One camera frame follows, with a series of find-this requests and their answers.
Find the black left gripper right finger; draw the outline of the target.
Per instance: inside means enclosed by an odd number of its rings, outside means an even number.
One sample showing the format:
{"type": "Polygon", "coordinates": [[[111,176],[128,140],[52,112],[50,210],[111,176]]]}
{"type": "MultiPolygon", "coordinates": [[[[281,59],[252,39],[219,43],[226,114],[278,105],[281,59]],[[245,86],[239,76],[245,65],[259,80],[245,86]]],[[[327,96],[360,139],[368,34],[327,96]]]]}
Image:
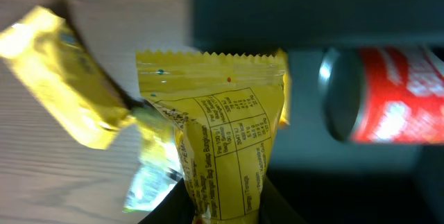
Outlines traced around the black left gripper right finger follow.
{"type": "Polygon", "coordinates": [[[303,217],[265,177],[259,207],[259,224],[305,224],[303,217]]]}

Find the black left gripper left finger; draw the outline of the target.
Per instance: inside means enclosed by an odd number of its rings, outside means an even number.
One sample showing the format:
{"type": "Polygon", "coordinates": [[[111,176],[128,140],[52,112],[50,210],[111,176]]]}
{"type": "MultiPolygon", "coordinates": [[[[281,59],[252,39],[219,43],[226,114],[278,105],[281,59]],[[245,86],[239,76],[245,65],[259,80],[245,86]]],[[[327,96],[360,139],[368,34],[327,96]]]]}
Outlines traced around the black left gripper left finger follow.
{"type": "Polygon", "coordinates": [[[138,224],[192,224],[194,204],[181,179],[165,199],[138,224]]]}

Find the yellow Lemond biscuit packet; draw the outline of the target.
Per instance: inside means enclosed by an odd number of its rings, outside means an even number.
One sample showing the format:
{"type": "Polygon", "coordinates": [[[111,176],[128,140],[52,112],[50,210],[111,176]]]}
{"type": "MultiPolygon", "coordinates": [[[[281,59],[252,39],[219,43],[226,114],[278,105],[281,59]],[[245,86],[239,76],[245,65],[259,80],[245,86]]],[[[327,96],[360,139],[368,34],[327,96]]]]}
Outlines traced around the yellow Lemond biscuit packet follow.
{"type": "Polygon", "coordinates": [[[283,82],[284,82],[284,105],[282,107],[282,112],[280,115],[279,125],[281,128],[285,128],[290,125],[290,119],[291,119],[291,86],[292,86],[292,79],[291,74],[289,71],[289,61],[288,61],[288,54],[282,50],[278,49],[276,52],[276,55],[283,59],[284,62],[284,68],[285,73],[283,75],[283,82]]]}

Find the small yellow snack packet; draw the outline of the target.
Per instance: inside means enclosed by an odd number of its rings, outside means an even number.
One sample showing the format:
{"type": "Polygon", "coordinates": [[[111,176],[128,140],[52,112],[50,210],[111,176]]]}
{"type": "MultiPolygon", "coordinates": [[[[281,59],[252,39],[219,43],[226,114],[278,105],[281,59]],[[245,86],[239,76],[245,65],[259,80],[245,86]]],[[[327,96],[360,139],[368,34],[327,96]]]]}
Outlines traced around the small yellow snack packet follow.
{"type": "Polygon", "coordinates": [[[173,125],[195,223],[257,223],[284,105],[274,55],[136,55],[140,94],[173,125]]]}

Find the red Pringles can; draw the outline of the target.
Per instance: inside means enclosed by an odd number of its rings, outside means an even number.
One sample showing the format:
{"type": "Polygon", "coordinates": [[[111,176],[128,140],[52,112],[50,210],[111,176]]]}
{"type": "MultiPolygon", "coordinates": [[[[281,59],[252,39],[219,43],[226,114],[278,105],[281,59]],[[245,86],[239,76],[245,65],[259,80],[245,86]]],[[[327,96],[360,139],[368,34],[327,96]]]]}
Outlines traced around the red Pringles can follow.
{"type": "Polygon", "coordinates": [[[443,144],[443,49],[329,49],[318,84],[338,141],[443,144]]]}

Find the large yellow snack packet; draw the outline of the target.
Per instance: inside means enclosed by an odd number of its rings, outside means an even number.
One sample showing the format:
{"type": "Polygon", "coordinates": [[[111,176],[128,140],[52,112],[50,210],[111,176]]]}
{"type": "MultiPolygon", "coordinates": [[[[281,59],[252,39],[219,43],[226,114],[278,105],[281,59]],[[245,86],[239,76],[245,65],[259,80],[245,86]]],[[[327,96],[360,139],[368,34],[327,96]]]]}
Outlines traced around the large yellow snack packet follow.
{"type": "Polygon", "coordinates": [[[66,19],[34,7],[1,32],[1,57],[80,144],[106,149],[133,123],[121,94],[66,19]]]}

